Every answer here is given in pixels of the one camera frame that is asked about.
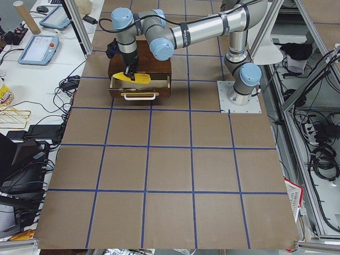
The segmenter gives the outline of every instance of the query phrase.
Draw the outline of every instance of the touchscreen teach pendant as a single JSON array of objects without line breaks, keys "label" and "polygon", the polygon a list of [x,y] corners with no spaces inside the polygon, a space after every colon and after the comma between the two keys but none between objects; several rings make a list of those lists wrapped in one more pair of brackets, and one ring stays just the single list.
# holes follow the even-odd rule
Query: touchscreen teach pendant
[{"label": "touchscreen teach pendant", "polygon": [[68,19],[64,8],[61,5],[58,5],[44,17],[39,24],[46,28],[64,30],[70,24],[70,20]]},{"label": "touchscreen teach pendant", "polygon": [[33,35],[18,59],[23,65],[47,65],[59,45],[58,36]]}]

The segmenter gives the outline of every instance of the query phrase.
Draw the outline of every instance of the computer mouse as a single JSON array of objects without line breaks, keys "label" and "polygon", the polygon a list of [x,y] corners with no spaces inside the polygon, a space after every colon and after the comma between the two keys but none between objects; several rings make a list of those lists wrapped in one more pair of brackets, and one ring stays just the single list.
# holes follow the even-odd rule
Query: computer mouse
[{"label": "computer mouse", "polygon": [[42,13],[48,12],[48,8],[46,6],[38,6],[37,12],[42,12]]}]

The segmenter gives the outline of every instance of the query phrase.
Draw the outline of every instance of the snack bag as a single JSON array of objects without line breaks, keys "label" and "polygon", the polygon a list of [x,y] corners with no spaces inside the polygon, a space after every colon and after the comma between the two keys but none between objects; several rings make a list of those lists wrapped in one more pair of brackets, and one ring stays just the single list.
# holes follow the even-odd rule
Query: snack bag
[{"label": "snack bag", "polygon": [[4,81],[0,79],[0,105],[8,106],[14,99],[14,94],[9,87],[4,84]]}]

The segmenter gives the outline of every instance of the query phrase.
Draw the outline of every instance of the white desk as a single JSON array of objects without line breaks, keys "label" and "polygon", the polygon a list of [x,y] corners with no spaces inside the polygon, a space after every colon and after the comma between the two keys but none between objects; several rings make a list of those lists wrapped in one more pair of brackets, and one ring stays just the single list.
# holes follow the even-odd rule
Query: white desk
[{"label": "white desk", "polygon": [[[99,19],[101,9],[103,6],[104,0],[93,0],[92,12],[89,14],[91,17],[95,19]],[[47,0],[37,0],[36,4],[31,9],[32,11],[36,10],[36,7],[39,5],[47,5]],[[37,13],[32,13],[32,16],[40,16]],[[42,28],[42,35],[55,35],[51,30],[47,30]],[[74,31],[72,26],[69,25],[62,34],[66,37],[75,38]],[[32,33],[29,30],[22,40],[21,45],[18,46],[9,46],[5,47],[5,51],[15,48],[24,48],[29,39],[31,38]],[[89,34],[89,38],[92,41],[94,37],[94,33]],[[5,84],[12,90],[14,93],[14,101],[12,105],[18,104],[22,101],[32,101],[41,103],[44,105],[46,109],[49,111],[54,111],[57,107],[53,104],[54,90],[58,86],[58,83],[66,78],[81,62],[85,60],[84,54],[79,46],[78,40],[75,39],[65,39],[60,38],[59,47],[49,64],[46,66],[34,66],[34,65],[21,65],[17,62],[22,51],[14,51],[5,56],[3,64],[0,66],[0,73],[6,73],[3,77],[5,80]],[[84,64],[82,64],[76,71],[72,73],[72,75],[81,75],[84,68]],[[69,102],[69,97],[66,95],[60,94],[60,97],[64,100],[65,103]],[[58,105],[62,105],[62,102],[59,99],[56,99]],[[46,112],[40,105],[31,104],[31,103],[23,103],[17,105],[15,108],[19,110],[30,110],[31,116],[29,118],[29,122],[27,124],[26,130],[29,125],[36,124],[42,118],[48,115],[62,115],[62,111],[58,110],[54,113]],[[48,117],[43,120],[41,124],[60,124],[62,119],[57,116]],[[0,129],[0,132],[4,135],[11,129]],[[56,151],[50,153],[49,155],[52,161],[56,158]],[[46,174],[45,182],[49,183],[51,178],[51,173]],[[26,229],[32,228],[34,229],[36,226],[32,225],[27,227]],[[33,254],[32,249],[21,249],[20,254]],[[7,251],[0,252],[1,254],[17,254],[18,251]]]}]

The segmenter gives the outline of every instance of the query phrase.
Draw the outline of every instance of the yellow object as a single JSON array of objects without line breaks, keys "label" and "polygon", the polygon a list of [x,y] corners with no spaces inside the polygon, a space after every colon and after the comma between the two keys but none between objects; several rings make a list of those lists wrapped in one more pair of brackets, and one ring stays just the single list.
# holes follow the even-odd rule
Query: yellow object
[{"label": "yellow object", "polygon": [[139,84],[149,84],[151,81],[150,75],[146,73],[135,73],[134,74],[135,81],[132,81],[129,77],[126,77],[123,72],[115,73],[113,75],[113,78],[116,78],[121,81],[128,81]]},{"label": "yellow object", "polygon": [[0,105],[10,105],[14,99],[14,94],[0,79]]},{"label": "yellow object", "polygon": [[21,241],[21,240],[27,240],[32,238],[34,235],[34,230],[28,229],[20,234],[13,235],[10,238],[10,241]]}]

